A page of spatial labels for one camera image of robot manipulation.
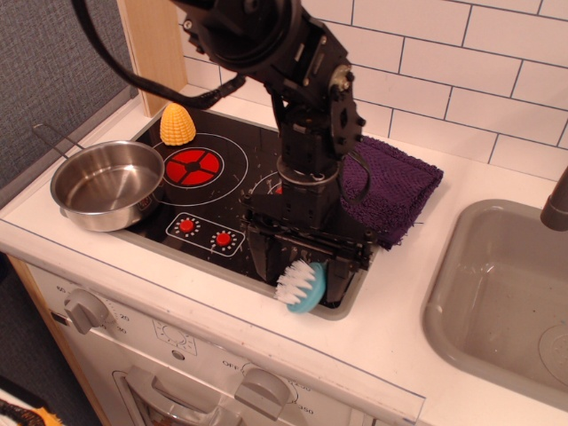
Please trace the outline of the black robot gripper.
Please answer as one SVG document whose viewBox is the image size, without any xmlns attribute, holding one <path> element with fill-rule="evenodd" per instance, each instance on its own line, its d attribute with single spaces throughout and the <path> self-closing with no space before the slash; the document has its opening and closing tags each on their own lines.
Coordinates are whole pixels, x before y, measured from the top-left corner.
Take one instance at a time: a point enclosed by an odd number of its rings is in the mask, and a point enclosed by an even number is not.
<svg viewBox="0 0 568 426">
<path fill-rule="evenodd" d="M 320 181 L 280 173 L 280 193 L 247 193 L 242 218 L 257 274 L 275 281 L 288 264 L 283 246 L 317 250 L 327 263 L 324 304 L 339 304 L 358 269 L 366 270 L 377 235 L 343 208 L 336 174 Z"/>
</svg>

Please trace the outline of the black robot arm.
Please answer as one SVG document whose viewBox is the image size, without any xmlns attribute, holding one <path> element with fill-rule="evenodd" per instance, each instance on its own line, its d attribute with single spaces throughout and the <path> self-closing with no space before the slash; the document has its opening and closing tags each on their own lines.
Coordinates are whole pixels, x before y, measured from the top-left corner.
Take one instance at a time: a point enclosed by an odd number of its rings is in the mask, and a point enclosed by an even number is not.
<svg viewBox="0 0 568 426">
<path fill-rule="evenodd" d="M 242 222 L 257 273 L 291 312 L 339 301 L 377 237 L 350 217 L 344 164 L 359 160 L 364 119 L 346 49 L 297 1 L 182 1 L 197 51 L 270 94 L 280 191 L 250 194 Z"/>
</svg>

